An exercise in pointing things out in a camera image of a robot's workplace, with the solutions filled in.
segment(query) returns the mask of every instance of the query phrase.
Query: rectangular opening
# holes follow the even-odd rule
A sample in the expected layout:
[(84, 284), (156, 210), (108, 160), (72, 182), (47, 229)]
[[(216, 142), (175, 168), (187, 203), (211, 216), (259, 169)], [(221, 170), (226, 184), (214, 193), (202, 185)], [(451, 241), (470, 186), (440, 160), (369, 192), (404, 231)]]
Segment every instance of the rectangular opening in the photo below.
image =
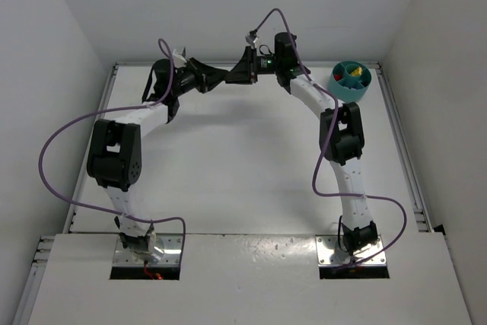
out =
[(179, 281), (180, 269), (148, 267), (146, 272), (144, 271), (144, 268), (140, 266), (114, 266), (110, 273), (110, 279)]
[(352, 269), (336, 270), (332, 267), (320, 267), (320, 279), (388, 279), (386, 266), (359, 266)]

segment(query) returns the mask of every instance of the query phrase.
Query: white wall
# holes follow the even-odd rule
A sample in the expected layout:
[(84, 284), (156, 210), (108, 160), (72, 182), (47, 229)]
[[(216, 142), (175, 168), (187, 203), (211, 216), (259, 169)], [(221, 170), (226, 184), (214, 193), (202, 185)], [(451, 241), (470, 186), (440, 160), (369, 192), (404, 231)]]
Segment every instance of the white wall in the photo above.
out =
[(487, 1), (415, 0), (385, 62), (434, 222), (487, 323)]
[[(154, 43), (187, 46), (202, 59), (239, 59), (244, 36), (280, 7), (305, 59), (385, 56), (412, 0), (66, 0), (81, 29), (108, 64), (150, 60)], [(261, 33), (273, 46), (278, 16)]]
[[(41, 234), (62, 230), (67, 205), (37, 174), (58, 126), (96, 109), (103, 69), (63, 0), (0, 0), (0, 324), (10, 324)], [(72, 193), (89, 129), (61, 136), (47, 172)]]

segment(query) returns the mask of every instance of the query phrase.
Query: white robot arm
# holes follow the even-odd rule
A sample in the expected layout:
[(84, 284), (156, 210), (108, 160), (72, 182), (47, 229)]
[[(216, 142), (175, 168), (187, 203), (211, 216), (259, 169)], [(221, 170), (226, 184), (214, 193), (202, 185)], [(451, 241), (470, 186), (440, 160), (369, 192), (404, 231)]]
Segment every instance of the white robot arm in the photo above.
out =
[[(97, 180), (115, 206), (125, 215), (116, 218), (124, 247), (140, 255), (150, 256), (154, 249), (154, 227), (132, 220), (129, 216), (150, 219), (135, 200), (135, 183), (142, 169), (142, 139), (154, 128), (169, 123), (179, 108), (178, 97), (196, 89), (206, 93), (225, 81), (227, 84), (254, 84), (258, 75), (275, 74), (278, 83), (291, 95), (303, 101), (320, 119), (320, 146), (331, 127), (334, 101), (321, 94), (302, 75), (290, 47), (287, 33), (275, 36), (275, 54), (257, 56), (255, 46), (246, 47), (242, 59), (230, 71), (212, 68), (195, 59), (181, 62), (176, 81), (162, 104), (135, 110), (114, 119), (99, 119), (94, 126), (88, 153), (88, 174)], [(142, 96), (144, 103), (158, 100), (169, 88), (170, 64), (163, 59), (156, 62), (149, 75)], [(156, 82), (153, 93), (153, 73)], [(330, 161), (341, 193), (362, 196), (343, 196), (343, 243), (349, 254), (377, 240), (377, 229), (367, 207), (361, 180), (360, 156), (364, 146), (361, 117), (357, 104), (343, 104), (339, 108), (339, 121), (344, 129), (334, 126), (325, 158)]]

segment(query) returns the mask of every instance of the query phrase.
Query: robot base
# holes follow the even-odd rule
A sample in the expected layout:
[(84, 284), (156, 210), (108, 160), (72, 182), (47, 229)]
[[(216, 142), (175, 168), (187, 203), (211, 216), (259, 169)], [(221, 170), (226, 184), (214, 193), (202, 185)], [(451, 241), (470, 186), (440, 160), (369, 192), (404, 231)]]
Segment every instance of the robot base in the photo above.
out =
[(337, 269), (350, 262), (355, 262), (382, 250), (382, 238), (379, 236), (375, 244), (369, 244), (360, 251), (349, 256), (338, 245), (337, 236), (317, 236), (318, 267), (320, 279), (387, 279), (387, 259), (385, 253), (380, 253), (369, 261), (357, 267)]
[(179, 280), (182, 239), (182, 235), (157, 234), (154, 252), (146, 267), (145, 261), (130, 250), (124, 249), (122, 241), (118, 239), (110, 279)]

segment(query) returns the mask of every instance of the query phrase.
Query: yellow object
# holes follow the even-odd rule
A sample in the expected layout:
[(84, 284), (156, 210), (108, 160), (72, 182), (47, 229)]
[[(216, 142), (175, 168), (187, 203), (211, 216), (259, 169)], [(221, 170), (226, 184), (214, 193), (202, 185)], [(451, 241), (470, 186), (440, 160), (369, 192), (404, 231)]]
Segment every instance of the yellow object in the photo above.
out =
[(360, 76), (360, 75), (362, 75), (362, 68), (360, 66), (357, 67), (350, 75), (351, 76)]

